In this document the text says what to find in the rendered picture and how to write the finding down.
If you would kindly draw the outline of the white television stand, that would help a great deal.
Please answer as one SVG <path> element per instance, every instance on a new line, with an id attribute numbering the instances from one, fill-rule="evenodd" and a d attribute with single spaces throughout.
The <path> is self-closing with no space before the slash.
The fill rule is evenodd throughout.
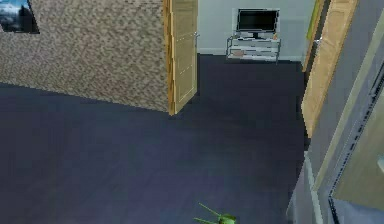
<path id="1" fill-rule="evenodd" d="M 245 38 L 231 36 L 227 39 L 228 59 L 275 62 L 279 61 L 281 40 L 279 38 Z"/>

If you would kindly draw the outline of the black television set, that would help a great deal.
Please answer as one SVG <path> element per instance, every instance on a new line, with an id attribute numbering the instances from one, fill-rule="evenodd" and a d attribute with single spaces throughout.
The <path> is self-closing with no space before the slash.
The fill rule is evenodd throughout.
<path id="1" fill-rule="evenodd" d="M 253 33 L 258 39 L 259 33 L 275 33 L 278 20 L 278 10 L 239 9 L 236 31 Z"/>

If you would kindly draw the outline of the grey room door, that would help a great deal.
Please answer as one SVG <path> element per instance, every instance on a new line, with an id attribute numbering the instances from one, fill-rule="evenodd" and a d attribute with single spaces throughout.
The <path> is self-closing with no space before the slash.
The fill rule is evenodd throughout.
<path id="1" fill-rule="evenodd" d="M 384 64 L 331 193 L 332 224 L 384 224 Z"/>

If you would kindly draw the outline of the light wooden room door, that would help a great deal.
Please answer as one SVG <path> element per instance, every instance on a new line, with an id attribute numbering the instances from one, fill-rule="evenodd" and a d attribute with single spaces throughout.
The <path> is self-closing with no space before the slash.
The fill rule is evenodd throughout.
<path id="1" fill-rule="evenodd" d="M 359 0 L 330 0 L 301 104 L 306 132 L 314 135 Z"/>
<path id="2" fill-rule="evenodd" d="M 163 0 L 168 113 L 178 114 L 197 92 L 198 0 Z"/>

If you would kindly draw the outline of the framed dark landscape picture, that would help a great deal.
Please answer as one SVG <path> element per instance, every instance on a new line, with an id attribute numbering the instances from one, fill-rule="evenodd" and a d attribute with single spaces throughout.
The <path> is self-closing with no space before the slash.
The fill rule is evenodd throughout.
<path id="1" fill-rule="evenodd" d="M 0 0 L 0 27 L 4 32 L 38 34 L 30 0 Z"/>

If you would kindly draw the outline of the green house plant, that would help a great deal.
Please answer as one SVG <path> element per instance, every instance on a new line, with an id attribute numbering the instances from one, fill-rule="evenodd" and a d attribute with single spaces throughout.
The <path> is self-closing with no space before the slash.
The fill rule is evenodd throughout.
<path id="1" fill-rule="evenodd" d="M 221 214 L 218 213 L 211 208 L 207 207 L 206 205 L 199 203 L 199 205 L 212 213 L 215 217 L 215 221 L 209 221 L 209 220 L 204 220 L 201 218 L 194 217 L 193 220 L 199 222 L 200 224 L 236 224 L 237 218 L 231 214 Z"/>

